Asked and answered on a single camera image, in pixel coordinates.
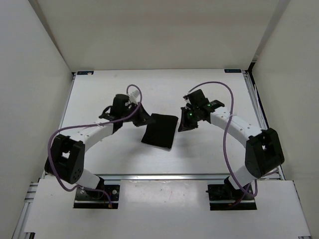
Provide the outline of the black skirt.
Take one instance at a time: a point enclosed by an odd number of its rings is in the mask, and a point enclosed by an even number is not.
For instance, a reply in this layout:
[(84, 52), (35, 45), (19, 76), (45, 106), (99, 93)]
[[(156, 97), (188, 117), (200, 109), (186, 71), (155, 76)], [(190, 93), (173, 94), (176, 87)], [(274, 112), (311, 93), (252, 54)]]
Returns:
[(147, 125), (142, 143), (171, 150), (178, 122), (178, 117), (151, 114), (155, 123)]

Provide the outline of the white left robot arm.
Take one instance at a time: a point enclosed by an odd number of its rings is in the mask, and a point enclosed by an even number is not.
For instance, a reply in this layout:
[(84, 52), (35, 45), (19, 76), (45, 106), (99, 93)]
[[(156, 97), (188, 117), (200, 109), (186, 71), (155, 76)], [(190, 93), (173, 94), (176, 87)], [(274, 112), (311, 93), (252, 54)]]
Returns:
[(100, 199), (105, 188), (100, 184), (100, 177), (84, 169), (85, 153), (117, 132), (126, 122), (140, 127), (153, 124), (156, 120), (141, 103), (124, 103), (106, 107), (92, 124), (61, 128), (49, 139), (45, 172), (55, 176), (67, 192), (83, 187), (87, 188), (88, 195), (93, 199)]

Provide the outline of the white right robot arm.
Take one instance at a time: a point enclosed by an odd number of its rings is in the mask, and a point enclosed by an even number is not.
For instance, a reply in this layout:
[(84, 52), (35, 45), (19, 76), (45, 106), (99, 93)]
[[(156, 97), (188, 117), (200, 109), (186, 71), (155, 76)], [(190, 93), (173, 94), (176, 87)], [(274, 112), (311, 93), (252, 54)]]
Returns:
[(224, 130), (223, 153), (227, 155), (226, 138), (231, 135), (245, 148), (244, 164), (233, 171), (225, 159), (230, 176), (224, 180), (224, 194), (229, 199), (237, 198), (249, 183), (264, 177), (285, 162), (278, 133), (272, 129), (261, 129), (231, 114), (218, 100), (202, 106), (186, 104), (181, 108), (179, 132), (198, 128), (199, 121), (206, 121)]

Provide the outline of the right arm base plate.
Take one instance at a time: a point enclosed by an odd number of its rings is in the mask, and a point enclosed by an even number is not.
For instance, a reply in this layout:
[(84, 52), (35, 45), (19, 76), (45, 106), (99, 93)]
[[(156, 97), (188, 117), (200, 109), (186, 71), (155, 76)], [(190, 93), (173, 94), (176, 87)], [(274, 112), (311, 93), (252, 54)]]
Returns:
[(248, 192), (227, 189), (224, 184), (208, 184), (206, 193), (209, 197), (210, 211), (251, 211), (257, 210), (252, 187)]

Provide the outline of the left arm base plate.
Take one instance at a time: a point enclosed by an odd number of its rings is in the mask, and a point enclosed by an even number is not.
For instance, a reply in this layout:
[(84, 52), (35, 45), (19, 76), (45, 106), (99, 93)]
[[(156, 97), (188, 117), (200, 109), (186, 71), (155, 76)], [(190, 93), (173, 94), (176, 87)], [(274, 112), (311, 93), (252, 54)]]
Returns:
[(84, 189), (77, 189), (74, 198), (73, 208), (75, 209), (117, 209), (119, 206), (120, 185), (105, 184), (104, 191), (93, 192)]

